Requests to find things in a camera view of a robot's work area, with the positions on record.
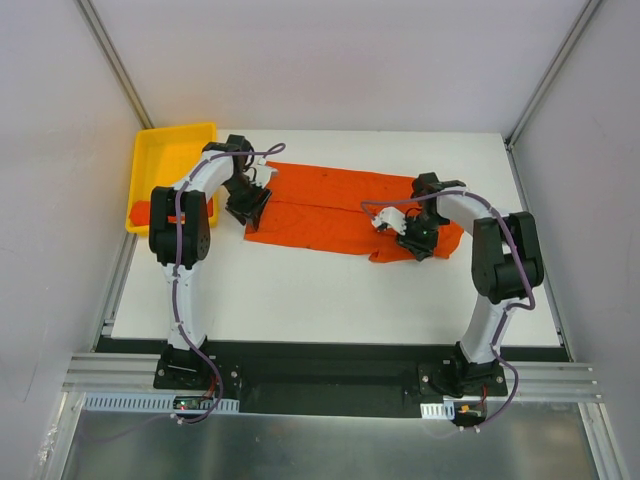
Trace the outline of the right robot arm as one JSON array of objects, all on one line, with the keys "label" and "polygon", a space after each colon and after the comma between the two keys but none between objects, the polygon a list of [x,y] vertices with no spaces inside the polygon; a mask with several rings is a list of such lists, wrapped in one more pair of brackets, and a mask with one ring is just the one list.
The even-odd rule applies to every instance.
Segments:
[{"label": "right robot arm", "polygon": [[442,182],[433,172],[413,180],[411,198],[420,211],[404,217],[396,243],[416,260],[435,255],[444,226],[457,224],[472,237],[472,317],[449,362],[429,375],[435,391],[461,398],[503,374],[500,347],[513,313],[535,307],[533,288],[544,280],[536,222],[526,211],[502,214],[463,182]]}]

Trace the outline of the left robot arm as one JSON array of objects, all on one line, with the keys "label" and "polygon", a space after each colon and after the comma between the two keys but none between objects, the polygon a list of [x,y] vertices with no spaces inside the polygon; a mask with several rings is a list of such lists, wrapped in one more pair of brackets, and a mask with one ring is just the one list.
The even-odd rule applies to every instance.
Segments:
[{"label": "left robot arm", "polygon": [[285,145],[258,152],[242,135],[206,144],[196,165],[170,187],[151,193],[149,248],[162,266],[170,295],[170,331],[157,363],[156,389],[204,389],[222,384],[201,350],[211,322],[202,292],[202,267],[210,251],[208,202],[223,187],[226,211],[257,230],[271,197],[276,170],[266,158]]}]

